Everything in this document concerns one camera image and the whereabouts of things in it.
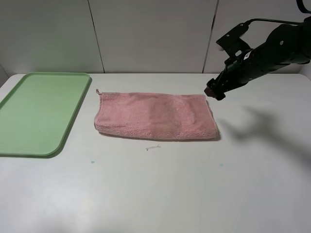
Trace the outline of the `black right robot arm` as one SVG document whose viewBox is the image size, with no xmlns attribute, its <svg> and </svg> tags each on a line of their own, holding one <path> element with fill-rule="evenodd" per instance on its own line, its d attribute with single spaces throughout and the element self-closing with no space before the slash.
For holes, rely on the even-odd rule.
<svg viewBox="0 0 311 233">
<path fill-rule="evenodd" d="M 217 78 L 208 81 L 204 90 L 208 97 L 222 100 L 225 93 L 290 64 L 304 65 L 311 61 L 311 19 L 303 22 L 278 21 L 280 24 L 256 48 L 241 36 L 252 20 L 241 23 L 217 40 L 229 58 Z"/>
</svg>

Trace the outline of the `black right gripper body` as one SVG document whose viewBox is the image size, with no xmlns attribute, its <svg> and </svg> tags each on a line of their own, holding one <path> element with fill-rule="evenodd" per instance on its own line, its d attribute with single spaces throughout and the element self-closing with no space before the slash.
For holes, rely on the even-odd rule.
<svg viewBox="0 0 311 233">
<path fill-rule="evenodd" d="M 258 77 L 258 59 L 255 56 L 239 56 L 235 61 L 228 58 L 225 68 L 214 80 L 213 92 L 216 95 L 242 87 Z"/>
</svg>

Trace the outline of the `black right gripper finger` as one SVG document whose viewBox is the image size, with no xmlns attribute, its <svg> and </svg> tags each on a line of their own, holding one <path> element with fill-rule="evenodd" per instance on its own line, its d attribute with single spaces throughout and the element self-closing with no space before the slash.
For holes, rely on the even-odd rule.
<svg viewBox="0 0 311 233">
<path fill-rule="evenodd" d="M 216 97 L 216 94 L 214 93 L 213 89 L 212 89 L 212 83 L 208 82 L 206 88 L 204 89 L 204 93 L 208 96 L 208 97 Z"/>
<path fill-rule="evenodd" d="M 224 92 L 221 91 L 214 91 L 214 96 L 216 100 L 223 100 L 225 98 Z"/>
</svg>

